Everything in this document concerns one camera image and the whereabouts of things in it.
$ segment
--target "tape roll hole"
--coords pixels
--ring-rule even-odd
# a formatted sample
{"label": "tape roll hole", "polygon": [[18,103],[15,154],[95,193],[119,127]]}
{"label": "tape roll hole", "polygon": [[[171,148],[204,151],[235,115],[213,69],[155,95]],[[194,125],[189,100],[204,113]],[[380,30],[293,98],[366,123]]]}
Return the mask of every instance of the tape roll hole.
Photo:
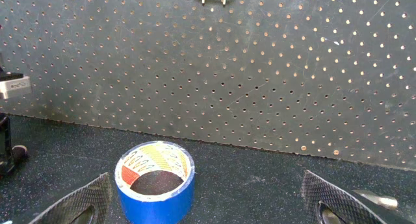
{"label": "tape roll hole", "polygon": [[162,195],[177,190],[190,174],[190,160],[174,145],[153,143],[131,151],[122,178],[136,193]]}

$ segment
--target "black table surface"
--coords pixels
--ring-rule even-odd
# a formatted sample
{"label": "black table surface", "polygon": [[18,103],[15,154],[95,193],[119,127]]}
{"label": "black table surface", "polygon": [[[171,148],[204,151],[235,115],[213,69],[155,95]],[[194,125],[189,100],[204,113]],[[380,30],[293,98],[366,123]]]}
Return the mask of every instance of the black table surface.
{"label": "black table surface", "polygon": [[107,171],[114,198],[106,222],[127,223],[114,168],[128,149],[154,140],[178,143],[195,161],[194,202],[183,223],[307,223],[300,195],[305,169],[348,189],[396,197],[397,212],[416,222],[414,171],[19,116],[11,121],[12,143],[27,146],[30,158],[0,178],[0,223]]}

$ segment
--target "blue tape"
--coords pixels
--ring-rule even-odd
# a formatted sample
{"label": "blue tape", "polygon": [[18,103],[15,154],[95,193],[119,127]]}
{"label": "blue tape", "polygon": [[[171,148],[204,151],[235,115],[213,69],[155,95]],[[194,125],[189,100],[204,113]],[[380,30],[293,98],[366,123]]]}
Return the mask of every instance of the blue tape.
{"label": "blue tape", "polygon": [[121,185],[120,175],[121,166],[125,161],[125,157],[129,155],[131,151],[134,151],[138,147],[149,145],[156,142],[148,142],[140,144],[121,157],[116,166],[116,184],[118,193],[120,195],[120,201],[125,216],[129,221],[134,224],[137,223],[177,223],[185,217],[192,206],[192,199],[194,193],[194,174],[195,167],[194,161],[189,153],[177,144],[170,142],[159,142],[170,147],[176,147],[181,150],[190,161],[190,173],[187,179],[181,184],[178,190],[174,190],[173,193],[169,194],[161,201],[149,201],[146,198],[135,197],[132,195],[132,190],[126,190]]}

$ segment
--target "pegboard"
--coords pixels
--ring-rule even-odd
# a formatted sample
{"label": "pegboard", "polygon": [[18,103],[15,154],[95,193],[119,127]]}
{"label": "pegboard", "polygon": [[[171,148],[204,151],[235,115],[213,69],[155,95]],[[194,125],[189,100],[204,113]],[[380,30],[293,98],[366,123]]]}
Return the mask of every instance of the pegboard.
{"label": "pegboard", "polygon": [[1,0],[1,110],[416,169],[415,3]]}

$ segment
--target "tape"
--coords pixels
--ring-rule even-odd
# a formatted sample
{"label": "tape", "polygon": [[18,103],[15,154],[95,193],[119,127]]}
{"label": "tape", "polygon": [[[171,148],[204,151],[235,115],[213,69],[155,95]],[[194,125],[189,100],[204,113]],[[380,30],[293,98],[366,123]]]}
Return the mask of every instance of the tape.
{"label": "tape", "polygon": [[[147,179],[158,173],[156,179]],[[163,191],[168,189],[166,184],[173,183],[166,175],[183,182]],[[194,175],[192,157],[175,143],[157,141],[135,146],[120,158],[115,171],[125,216],[132,223],[177,223],[192,205]]]}

